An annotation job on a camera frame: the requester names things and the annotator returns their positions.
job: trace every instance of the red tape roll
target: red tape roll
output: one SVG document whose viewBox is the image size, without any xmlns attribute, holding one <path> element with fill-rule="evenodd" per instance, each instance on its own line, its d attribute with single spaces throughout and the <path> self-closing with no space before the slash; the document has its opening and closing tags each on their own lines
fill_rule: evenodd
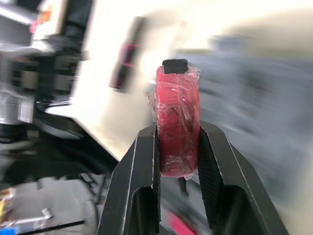
<svg viewBox="0 0 313 235">
<path fill-rule="evenodd" d="M 199 75 L 196 67 L 184 74 L 156 71 L 154 111 L 163 176 L 190 178 L 197 168 L 200 134 Z"/>
</svg>

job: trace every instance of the pink object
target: pink object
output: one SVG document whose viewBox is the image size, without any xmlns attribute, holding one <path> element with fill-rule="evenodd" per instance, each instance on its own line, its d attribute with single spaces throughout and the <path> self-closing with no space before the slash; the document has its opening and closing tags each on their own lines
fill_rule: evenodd
<svg viewBox="0 0 313 235">
<path fill-rule="evenodd" d="M 184 74 L 165 74 L 159 67 L 152 94 L 161 174 L 186 179 L 197 169 L 200 134 L 200 71 L 188 68 Z"/>
<path fill-rule="evenodd" d="M 37 29 L 37 25 L 38 25 L 38 21 L 34 21 L 34 22 L 30 25 L 29 31 L 30 31 L 31 33 L 35 33 L 35 32 L 36 32 L 36 29 Z"/>
<path fill-rule="evenodd" d="M 197 235 L 192 229 L 190 229 L 184 222 L 182 222 L 176 215 L 170 214 L 167 222 L 169 226 L 178 235 Z"/>
</svg>

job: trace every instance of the blurry background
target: blurry background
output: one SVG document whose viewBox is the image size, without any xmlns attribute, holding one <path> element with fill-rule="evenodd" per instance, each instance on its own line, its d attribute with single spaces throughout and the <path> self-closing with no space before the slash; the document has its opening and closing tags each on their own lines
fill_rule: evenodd
<svg viewBox="0 0 313 235">
<path fill-rule="evenodd" d="M 54 32 L 38 27 L 31 35 L 29 22 L 50 4 L 59 9 L 52 16 L 52 30 L 59 30 L 64 1 L 14 2 L 29 12 L 15 23 L 18 30 L 0 18 L 1 41 L 26 45 L 32 38 L 39 46 Z M 109 84 L 138 16 L 147 19 L 139 52 L 126 89 L 117 91 Z M 201 69 L 201 118 L 221 127 L 254 165 L 290 234 L 310 235 L 312 26 L 313 0 L 94 0 L 73 105 L 49 111 L 76 118 L 120 160 L 138 131 L 152 124 L 147 95 L 157 67 L 164 59 L 188 59 Z"/>
</svg>

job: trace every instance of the black plastic piece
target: black plastic piece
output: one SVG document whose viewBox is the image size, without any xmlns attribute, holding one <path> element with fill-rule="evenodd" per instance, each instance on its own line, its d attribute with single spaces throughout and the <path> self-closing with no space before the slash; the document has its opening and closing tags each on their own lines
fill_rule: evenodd
<svg viewBox="0 0 313 235">
<path fill-rule="evenodd" d="M 201 126 L 198 173 L 213 235 L 288 235 L 252 165 L 217 126 Z M 98 235 L 157 233 L 156 136 L 152 126 L 140 131 L 113 172 Z"/>
<path fill-rule="evenodd" d="M 214 235 L 287 235 L 253 166 L 217 126 L 201 122 L 202 198 Z"/>
<path fill-rule="evenodd" d="M 158 234 L 160 170 L 156 129 L 139 132 L 113 172 L 98 235 Z"/>
<path fill-rule="evenodd" d="M 164 73 L 184 74 L 188 71 L 188 61 L 186 59 L 164 60 L 162 62 Z"/>
</svg>

